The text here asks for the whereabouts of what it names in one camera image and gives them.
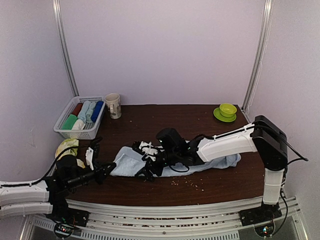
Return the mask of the yellow green patterned towel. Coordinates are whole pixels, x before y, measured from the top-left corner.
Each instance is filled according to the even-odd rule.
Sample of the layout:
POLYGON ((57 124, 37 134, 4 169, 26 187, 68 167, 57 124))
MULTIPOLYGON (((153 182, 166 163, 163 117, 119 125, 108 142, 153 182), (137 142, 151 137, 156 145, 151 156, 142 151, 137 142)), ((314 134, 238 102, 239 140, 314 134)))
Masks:
MULTIPOLYGON (((55 152, 55 157, 58 157, 60 153, 62 153, 65 149, 69 148, 69 147, 78 147, 79 146, 79 140, 75 139, 75 138, 67 138, 65 139, 57 148, 56 152, 55 152)), ((79 158, 77 158, 78 155, 78 149, 76 148, 72 148, 69 150, 66 150, 62 153, 62 155, 57 159, 58 161, 60 161, 64 156, 67 155, 72 155, 75 157, 75 162, 77 163, 77 165, 80 168, 85 168, 85 164, 82 160, 80 160, 79 158)))

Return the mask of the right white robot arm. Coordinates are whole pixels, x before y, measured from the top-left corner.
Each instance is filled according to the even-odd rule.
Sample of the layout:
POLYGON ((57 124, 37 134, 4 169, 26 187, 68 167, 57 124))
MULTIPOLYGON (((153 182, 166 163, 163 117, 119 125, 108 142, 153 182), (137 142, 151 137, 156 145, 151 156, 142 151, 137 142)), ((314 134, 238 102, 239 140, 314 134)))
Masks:
POLYGON ((256 155, 264 167, 264 187, 261 205, 241 211, 244 220, 257 216, 266 221, 280 217, 281 185, 288 166, 286 134, 264 115, 252 123, 218 135, 199 134, 185 140, 176 129, 164 128, 157 133, 159 146, 136 141, 132 149, 141 155, 144 165, 135 177, 153 181, 161 177, 166 167, 182 164, 187 169, 212 163, 231 155, 256 155))

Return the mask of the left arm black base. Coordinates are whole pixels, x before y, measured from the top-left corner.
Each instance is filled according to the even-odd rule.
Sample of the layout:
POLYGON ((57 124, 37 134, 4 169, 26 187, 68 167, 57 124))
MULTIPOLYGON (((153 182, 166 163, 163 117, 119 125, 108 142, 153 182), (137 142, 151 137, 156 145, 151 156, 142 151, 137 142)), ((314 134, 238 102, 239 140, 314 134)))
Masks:
POLYGON ((52 213, 45 217, 56 222, 65 223, 72 226, 86 227, 89 219, 89 212, 75 208, 54 208, 52 213))

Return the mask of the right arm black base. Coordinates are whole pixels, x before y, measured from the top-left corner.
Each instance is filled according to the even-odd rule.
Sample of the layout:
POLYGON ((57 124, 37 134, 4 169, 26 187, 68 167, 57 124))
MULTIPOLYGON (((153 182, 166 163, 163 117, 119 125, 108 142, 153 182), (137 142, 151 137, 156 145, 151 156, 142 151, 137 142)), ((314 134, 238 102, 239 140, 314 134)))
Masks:
POLYGON ((269 222, 275 218, 282 216, 282 212, 278 207, 255 207, 251 209, 241 210, 239 217, 242 226, 256 225, 263 222, 269 222))

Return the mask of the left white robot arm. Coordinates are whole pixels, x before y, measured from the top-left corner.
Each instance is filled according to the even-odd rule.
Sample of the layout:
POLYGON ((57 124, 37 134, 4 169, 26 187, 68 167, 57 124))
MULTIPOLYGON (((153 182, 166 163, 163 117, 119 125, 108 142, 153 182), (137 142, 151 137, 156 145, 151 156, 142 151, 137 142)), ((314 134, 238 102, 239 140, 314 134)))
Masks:
POLYGON ((65 155, 56 162, 51 176, 34 182, 0 183, 0 218, 44 214, 48 218, 67 222, 76 218, 66 197, 77 187, 103 181, 116 168, 116 163, 95 163, 93 168, 78 165, 73 155, 65 155))

